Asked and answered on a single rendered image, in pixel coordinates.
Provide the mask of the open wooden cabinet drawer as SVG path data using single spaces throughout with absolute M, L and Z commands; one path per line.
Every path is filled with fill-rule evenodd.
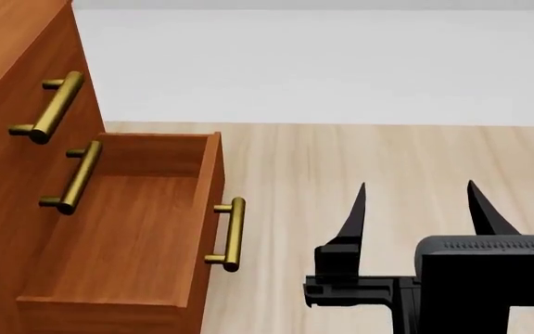
M 98 136 L 74 214 L 17 299 L 29 334 L 200 334 L 223 198 L 222 139 Z

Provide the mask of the orange-brown wooden cabinet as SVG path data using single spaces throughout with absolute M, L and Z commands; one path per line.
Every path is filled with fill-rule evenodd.
M 10 125 L 35 124 L 54 96 L 43 80 L 70 71 L 84 83 L 50 141 L 9 135 Z M 63 194 L 78 165 L 65 152 L 103 130 L 70 0 L 0 0 L 0 334 L 25 334 L 16 299 L 59 217 L 39 198 Z

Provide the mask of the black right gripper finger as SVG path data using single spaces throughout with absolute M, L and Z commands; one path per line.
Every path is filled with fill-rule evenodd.
M 362 183 L 350 214 L 337 235 L 314 250 L 315 275 L 320 279 L 351 279 L 359 276 L 366 189 Z
M 494 208 L 473 180 L 467 184 L 468 208 L 477 236 L 520 236 L 518 230 Z

